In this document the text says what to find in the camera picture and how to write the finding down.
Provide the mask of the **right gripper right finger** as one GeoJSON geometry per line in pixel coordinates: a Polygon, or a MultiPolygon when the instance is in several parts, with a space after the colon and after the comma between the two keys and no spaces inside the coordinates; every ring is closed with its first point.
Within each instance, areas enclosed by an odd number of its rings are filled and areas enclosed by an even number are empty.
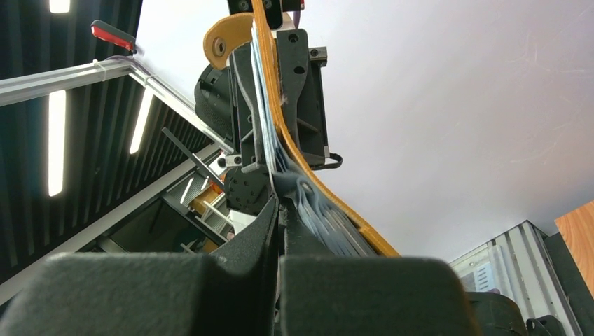
{"type": "Polygon", "coordinates": [[[294,206],[279,213],[283,335],[479,335],[467,294],[441,260],[330,252],[294,206]]]}

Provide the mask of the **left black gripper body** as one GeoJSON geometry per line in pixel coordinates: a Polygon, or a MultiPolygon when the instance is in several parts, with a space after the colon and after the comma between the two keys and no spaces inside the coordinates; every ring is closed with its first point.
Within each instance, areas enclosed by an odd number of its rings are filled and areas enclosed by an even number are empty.
{"type": "Polygon", "coordinates": [[[302,11],[305,8],[305,2],[303,0],[227,0],[231,15],[253,13],[255,3],[263,4],[265,18],[271,29],[279,29],[283,25],[283,14],[302,11]]]}

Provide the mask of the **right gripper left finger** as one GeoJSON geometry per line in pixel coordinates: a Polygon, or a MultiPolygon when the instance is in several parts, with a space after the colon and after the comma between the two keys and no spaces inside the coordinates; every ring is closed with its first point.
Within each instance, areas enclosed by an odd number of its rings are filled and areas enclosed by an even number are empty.
{"type": "Polygon", "coordinates": [[[2,335],[271,335],[279,202],[210,254],[62,253],[1,319],[2,335]]]}

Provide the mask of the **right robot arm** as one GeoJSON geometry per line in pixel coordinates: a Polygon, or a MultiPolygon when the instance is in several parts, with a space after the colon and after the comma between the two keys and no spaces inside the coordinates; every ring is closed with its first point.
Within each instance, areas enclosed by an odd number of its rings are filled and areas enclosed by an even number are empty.
{"type": "Polygon", "coordinates": [[[2,335],[562,335],[444,262],[338,257],[270,199],[210,254],[65,253],[11,300],[2,335]]]}

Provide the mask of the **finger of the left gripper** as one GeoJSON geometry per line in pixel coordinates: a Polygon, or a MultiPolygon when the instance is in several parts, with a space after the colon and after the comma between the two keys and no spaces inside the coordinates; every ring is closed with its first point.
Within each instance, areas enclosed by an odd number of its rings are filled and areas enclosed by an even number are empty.
{"type": "Polygon", "coordinates": [[[285,124],[305,161],[320,168],[329,158],[322,87],[327,50],[311,48],[304,29],[279,31],[276,42],[285,124]]]}
{"type": "Polygon", "coordinates": [[[231,120],[235,152],[244,173],[268,173],[258,102],[251,64],[251,44],[235,49],[229,58],[231,120]]]}

